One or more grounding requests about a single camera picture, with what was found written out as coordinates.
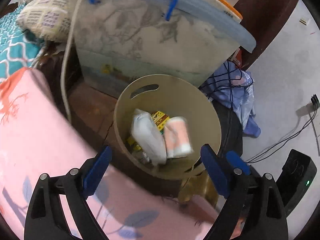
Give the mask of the black device green light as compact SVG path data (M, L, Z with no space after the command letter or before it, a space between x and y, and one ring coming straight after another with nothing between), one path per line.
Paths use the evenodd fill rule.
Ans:
M308 155L290 151L276 181L287 217L304 197L316 173L317 167Z

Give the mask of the beige round trash bin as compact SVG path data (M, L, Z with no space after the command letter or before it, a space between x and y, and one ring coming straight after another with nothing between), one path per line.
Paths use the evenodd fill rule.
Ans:
M166 162L143 160L144 148L134 146L131 128L145 114L161 134ZM208 144L218 153L221 125L215 108L195 86L170 75L148 75L133 81L119 96L114 110L114 130L130 161L143 172L167 180L187 179L205 170L200 150Z

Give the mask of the beige patterned pillow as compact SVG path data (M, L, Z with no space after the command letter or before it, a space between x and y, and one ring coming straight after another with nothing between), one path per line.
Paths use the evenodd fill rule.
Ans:
M20 0L24 4L17 25L31 31L37 38L66 42L71 20L68 0Z

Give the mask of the pink paper cup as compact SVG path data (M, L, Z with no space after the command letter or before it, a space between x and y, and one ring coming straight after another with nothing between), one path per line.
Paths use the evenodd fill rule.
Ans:
M194 152L185 118L170 118L164 125L163 135L168 159L185 158Z

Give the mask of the yellow red medicine box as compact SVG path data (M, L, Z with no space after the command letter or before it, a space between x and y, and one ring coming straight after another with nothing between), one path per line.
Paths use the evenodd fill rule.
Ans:
M158 130L160 131L161 135L163 135L164 125L170 119L170 116L161 111L157 111L152 113L151 117L154 123L156 124ZM129 145L131 152L140 152L142 150L142 148L137 144L137 142L132 136L128 137L127 144Z

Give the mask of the blue cloth pile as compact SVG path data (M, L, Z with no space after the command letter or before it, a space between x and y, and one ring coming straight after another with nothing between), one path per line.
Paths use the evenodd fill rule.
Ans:
M261 129L255 122L254 80L234 62L225 61L202 85L200 90L209 101L217 101L233 112L242 125L243 133L257 138Z

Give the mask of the white crumpled barcode wrapper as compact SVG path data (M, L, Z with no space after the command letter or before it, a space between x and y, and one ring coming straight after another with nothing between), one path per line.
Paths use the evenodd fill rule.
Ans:
M131 135L153 166L167 162L167 152L163 135L150 113L135 109L131 125Z

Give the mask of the pink floral bed sheet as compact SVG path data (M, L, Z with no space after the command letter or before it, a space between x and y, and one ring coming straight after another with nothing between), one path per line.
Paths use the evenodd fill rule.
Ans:
M95 154L56 108L40 71L22 68L1 84L1 215L19 239L39 176L64 175ZM88 205L109 239L203 239L211 228L112 166Z

